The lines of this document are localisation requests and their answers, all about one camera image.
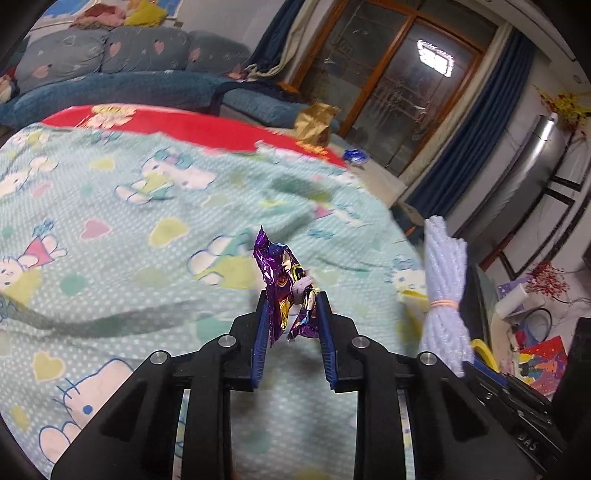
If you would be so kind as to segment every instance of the foil wrapper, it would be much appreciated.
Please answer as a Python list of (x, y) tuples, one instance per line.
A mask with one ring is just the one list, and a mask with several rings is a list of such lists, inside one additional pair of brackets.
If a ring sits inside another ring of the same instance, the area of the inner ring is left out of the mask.
[(359, 148), (351, 148), (343, 153), (343, 161), (353, 165), (362, 165), (369, 161), (369, 155)]
[(314, 280), (306, 274), (290, 248), (271, 242), (261, 227), (254, 257), (267, 285), (271, 345), (286, 330), (292, 305), (301, 305), (301, 309), (287, 340), (291, 341), (298, 335), (318, 338), (316, 295), (319, 291), (314, 288)]

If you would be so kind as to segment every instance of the blue candy wrapper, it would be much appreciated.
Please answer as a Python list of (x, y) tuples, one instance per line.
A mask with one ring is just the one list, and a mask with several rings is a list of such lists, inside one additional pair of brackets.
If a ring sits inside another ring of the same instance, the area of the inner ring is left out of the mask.
[(369, 155), (365, 153), (360, 148), (351, 148), (349, 150), (345, 150), (343, 153), (343, 161), (349, 162), (353, 165), (362, 165), (367, 163), (369, 160)]

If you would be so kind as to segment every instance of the wooden window frame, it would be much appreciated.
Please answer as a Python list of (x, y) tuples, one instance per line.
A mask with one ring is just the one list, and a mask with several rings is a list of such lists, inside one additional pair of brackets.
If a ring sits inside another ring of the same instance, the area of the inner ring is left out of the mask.
[[(304, 78), (306, 77), (308, 71), (312, 67), (314, 60), (316, 59), (316, 56), (318, 55), (318, 52), (322, 48), (322, 45), (324, 45), (324, 43), (326, 42), (331, 30), (333, 29), (335, 24), (338, 22), (340, 16), (345, 11), (345, 8), (347, 7), (347, 4), (349, 3), (349, 1), (351, 1), (351, 0), (336, 0), (330, 14), (328, 15), (328, 17), (326, 18), (326, 20), (324, 22), (324, 25), (318, 30), (314, 40), (312, 41), (312, 43), (308, 47), (308, 49), (306, 51), (306, 55), (304, 56), (303, 60), (301, 61), (300, 65), (297, 69), (297, 73), (295, 74), (294, 79), (291, 82), (291, 87), (295, 88), (296, 90), (300, 89), (300, 86), (301, 86), (302, 82), (304, 81)], [(359, 117), (359, 114), (361, 113), (361, 110), (363, 109), (367, 100), (369, 99), (369, 96), (374, 91), (380, 78), (382, 77), (382, 75), (384, 74), (386, 69), (388, 68), (390, 61), (392, 60), (392, 58), (394, 58), (394, 56), (396, 55), (396, 52), (402, 46), (402, 43), (406, 39), (409, 30), (412, 28), (412, 26), (415, 23), (421, 23), (421, 24), (428, 26), (429, 28), (433, 29), (434, 31), (436, 31), (442, 35), (445, 35), (446, 37), (451, 38), (455, 42), (459, 43), (462, 47), (468, 49), (470, 52), (473, 53), (472, 59), (471, 59), (470, 63), (468, 64), (468, 67), (466, 69), (466, 73), (464, 74), (462, 81), (456, 87), (454, 92), (450, 95), (448, 100), (444, 103), (436, 120), (434, 121), (433, 125), (429, 129), (429, 132), (427, 133), (427, 135), (425, 135), (425, 137), (423, 138), (423, 140), (421, 141), (421, 144), (419, 145), (419, 147), (417, 149), (417, 152), (414, 154), (414, 156), (413, 156), (413, 159), (414, 159), (416, 154), (418, 152), (420, 152), (421, 149), (427, 143), (427, 141), (429, 141), (429, 139), (431, 138), (431, 136), (433, 135), (435, 130), (439, 127), (439, 125), (441, 125), (441, 123), (443, 122), (445, 117), (450, 113), (450, 111), (452, 110), (452, 108), (454, 107), (454, 105), (456, 104), (458, 99), (462, 96), (462, 93), (464, 92), (464, 90), (466, 89), (466, 87), (468, 86), (468, 84), (470, 83), (472, 78), (474, 77), (474, 74), (476, 73), (476, 70), (478, 69), (478, 66), (480, 65), (482, 58), (484, 56), (484, 53), (486, 52), (486, 49), (488, 47), (484, 47), (482, 45), (476, 44), (475, 42), (473, 42), (472, 40), (467, 38), (462, 33), (458, 32), (457, 30), (444, 25), (443, 22), (439, 21), (437, 18), (435, 18), (429, 14), (425, 14), (421, 11), (415, 10), (411, 7), (407, 7), (406, 5), (401, 5), (401, 4), (397, 3), (395, 0), (365, 0), (365, 1), (367, 3), (377, 5), (378, 7), (387, 8), (388, 10), (393, 10), (393, 11), (398, 12), (400, 14), (406, 15), (407, 19), (403, 23), (402, 27), (400, 27), (400, 29), (398, 30), (398, 33), (396, 34), (396, 36), (394, 37), (394, 39), (390, 43), (386, 52), (382, 56), (382, 59), (376, 65), (374, 71), (370, 75), (365, 86), (363, 87), (363, 89), (359, 93), (357, 100), (355, 101), (355, 103), (351, 107), (347, 117), (343, 121), (343, 124), (341, 125), (341, 128), (339, 130), (339, 135), (343, 138), (349, 133), (349, 131), (351, 130), (351, 127), (353, 127), (353, 124), (356, 122), (357, 118)], [(411, 159), (407, 163), (407, 165), (404, 167), (404, 169), (406, 169), (408, 167), (408, 165), (410, 165), (410, 163), (412, 162), (413, 159)]]

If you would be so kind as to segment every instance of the yellow paper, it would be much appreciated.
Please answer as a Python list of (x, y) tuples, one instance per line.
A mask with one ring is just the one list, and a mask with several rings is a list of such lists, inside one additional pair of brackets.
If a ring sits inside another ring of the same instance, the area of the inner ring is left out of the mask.
[(330, 121), (340, 109), (326, 103), (304, 108), (295, 118), (295, 137), (308, 145), (326, 147), (330, 142)]

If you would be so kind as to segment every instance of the white curtain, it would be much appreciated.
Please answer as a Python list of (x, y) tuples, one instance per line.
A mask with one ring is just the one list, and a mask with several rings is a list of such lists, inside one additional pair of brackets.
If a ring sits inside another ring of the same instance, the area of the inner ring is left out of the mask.
[(441, 123), (424, 148), (399, 176), (399, 179), (409, 186), (402, 195), (402, 200), (408, 198), (408, 195), (413, 192), (423, 176), (437, 161), (447, 143), (454, 136), (458, 127), (461, 126), (462, 122), (474, 106), (480, 92), (484, 88), (484, 85), (486, 85), (486, 82), (495, 68), (512, 30), (513, 27), (510, 23), (504, 23), (497, 28), (495, 36), (493, 37), (482, 62), (466, 90), (463, 92), (462, 97), (457, 101), (452, 108), (452, 111), (446, 116), (445, 120)]
[(287, 63), (295, 56), (297, 49), (300, 46), (301, 39), (304, 36), (304, 31), (310, 22), (310, 18), (318, 1), (319, 0), (306, 0), (301, 6), (300, 12), (297, 14), (287, 36), (287, 41), (285, 42), (279, 65), (264, 73), (257, 71), (256, 64), (250, 65), (247, 67), (247, 69), (250, 70), (250, 73), (248, 74), (249, 79), (273, 77), (283, 70), (285, 65), (287, 65)]

